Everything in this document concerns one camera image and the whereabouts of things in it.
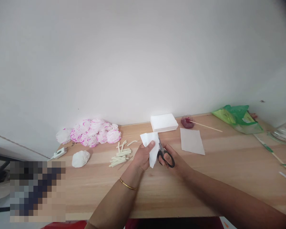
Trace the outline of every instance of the plastic bag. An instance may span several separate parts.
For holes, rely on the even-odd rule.
[[[263,128],[248,113],[249,106],[226,105],[213,111],[217,118],[232,126],[235,130],[244,134],[256,134],[264,132]]]

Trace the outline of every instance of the hand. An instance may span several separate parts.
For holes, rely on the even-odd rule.
[[[152,150],[152,148],[154,148],[154,146],[154,141],[151,141],[147,147],[141,144],[134,155],[132,163],[141,168],[143,171],[147,170],[149,167],[149,152]]]
[[[168,168],[168,170],[176,175],[177,177],[184,179],[186,176],[192,171],[192,168],[182,159],[182,157],[169,145],[169,144],[162,144],[163,148],[165,148],[173,157],[175,161],[175,166],[170,168],[167,162],[172,165],[171,157],[166,153],[164,154],[164,159],[167,161],[165,162],[162,157],[159,155],[159,162]]]

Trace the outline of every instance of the white paper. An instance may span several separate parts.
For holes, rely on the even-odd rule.
[[[157,132],[152,132],[152,133],[145,133],[140,135],[142,143],[145,147],[148,146],[148,144],[151,141],[155,142],[155,146],[152,148],[152,150],[149,152],[149,166],[153,168],[157,161],[157,154],[159,151],[159,137]]]
[[[178,123],[173,114],[151,116],[150,123],[152,125],[153,132],[166,132],[175,130],[178,127]]]
[[[180,128],[180,136],[182,150],[205,155],[199,130]]]

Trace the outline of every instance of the bangle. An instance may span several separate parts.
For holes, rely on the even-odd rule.
[[[126,187],[130,188],[131,190],[137,190],[137,188],[133,188],[133,187],[130,187],[128,186],[127,184],[124,183],[124,181],[122,181],[122,179],[120,178],[120,182],[125,185]]]

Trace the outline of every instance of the stack of white paper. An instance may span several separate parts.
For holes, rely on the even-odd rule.
[[[150,123],[152,124],[153,132],[158,133],[175,130],[178,127],[173,114],[151,116]]]

